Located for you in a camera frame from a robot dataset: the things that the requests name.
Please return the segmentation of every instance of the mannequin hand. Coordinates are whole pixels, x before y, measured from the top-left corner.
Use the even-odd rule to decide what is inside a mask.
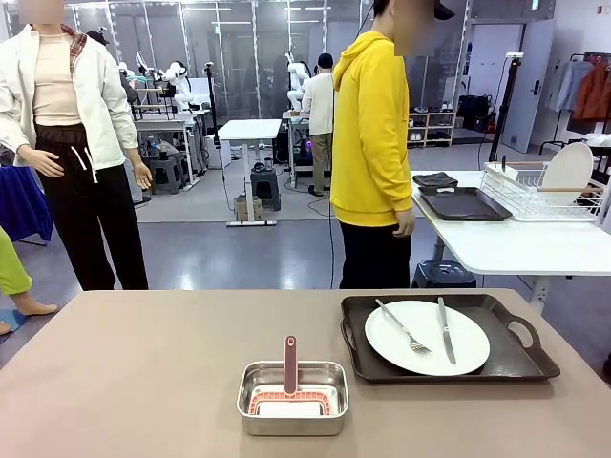
[[[151,187],[153,176],[151,175],[151,171],[146,165],[144,165],[143,162],[134,164],[134,177],[136,178],[136,183],[140,188],[147,190]]]
[[[34,150],[31,146],[22,145],[17,149],[17,154],[45,177],[62,178],[64,176],[64,169],[55,162],[59,156],[53,153]]]
[[[399,229],[392,234],[398,239],[409,237],[416,225],[416,217],[413,215],[413,211],[410,209],[405,212],[396,212],[395,215],[397,216]]]

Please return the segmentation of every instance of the plaid collar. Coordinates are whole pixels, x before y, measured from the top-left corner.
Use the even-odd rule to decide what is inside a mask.
[[[70,45],[70,74],[74,75],[74,62],[83,52],[88,37],[85,33],[75,31],[65,24],[61,25],[61,30],[73,38],[73,42]]]

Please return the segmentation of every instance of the orange jacket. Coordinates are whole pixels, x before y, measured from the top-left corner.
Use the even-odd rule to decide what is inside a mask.
[[[573,119],[604,122],[611,118],[611,80],[607,67],[608,64],[601,63],[583,78]]]

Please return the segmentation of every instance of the stainless steel container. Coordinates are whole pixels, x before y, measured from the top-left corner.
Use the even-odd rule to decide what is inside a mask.
[[[251,406],[266,394],[284,396],[284,363],[258,362],[244,370],[238,392],[238,411],[246,433],[253,436],[335,436],[344,425],[348,412],[346,372],[336,363],[299,361],[300,392],[317,393],[327,401],[328,412],[319,416],[252,414]]]

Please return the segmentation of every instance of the dish rack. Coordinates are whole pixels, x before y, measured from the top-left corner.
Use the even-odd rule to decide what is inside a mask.
[[[549,162],[486,163],[481,190],[513,213],[518,221],[598,222],[608,205],[607,187],[543,188]]]

